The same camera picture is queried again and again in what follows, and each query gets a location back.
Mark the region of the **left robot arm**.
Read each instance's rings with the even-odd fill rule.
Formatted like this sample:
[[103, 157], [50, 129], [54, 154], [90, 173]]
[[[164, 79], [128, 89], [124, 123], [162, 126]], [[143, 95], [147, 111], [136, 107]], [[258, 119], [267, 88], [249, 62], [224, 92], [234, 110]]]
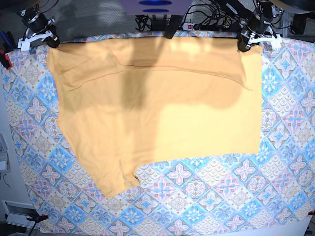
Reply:
[[238, 0], [218, 0], [219, 6], [236, 22], [230, 30], [237, 33], [237, 47], [247, 52], [254, 45], [269, 43], [272, 49], [281, 47], [282, 38], [272, 29], [273, 19], [279, 14], [277, 7], [268, 0], [254, 0], [254, 10], [245, 8]]

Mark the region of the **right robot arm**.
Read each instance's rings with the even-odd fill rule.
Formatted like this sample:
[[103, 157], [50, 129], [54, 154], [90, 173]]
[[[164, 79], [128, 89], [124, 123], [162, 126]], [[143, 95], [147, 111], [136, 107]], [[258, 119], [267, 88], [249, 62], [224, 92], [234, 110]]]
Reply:
[[24, 9], [17, 13], [22, 18], [23, 24], [27, 27], [22, 38], [18, 40], [17, 48], [21, 51], [28, 51], [31, 43], [41, 40], [51, 48], [57, 48], [60, 39], [57, 36], [57, 27], [53, 24], [55, 18], [46, 18], [43, 12], [39, 10], [38, 4]]

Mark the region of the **purple blue robot base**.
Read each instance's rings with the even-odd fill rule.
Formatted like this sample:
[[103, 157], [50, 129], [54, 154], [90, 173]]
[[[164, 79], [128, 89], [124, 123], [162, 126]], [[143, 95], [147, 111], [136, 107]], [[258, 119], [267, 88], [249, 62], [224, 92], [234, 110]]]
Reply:
[[127, 15], [184, 15], [191, 0], [118, 0]]

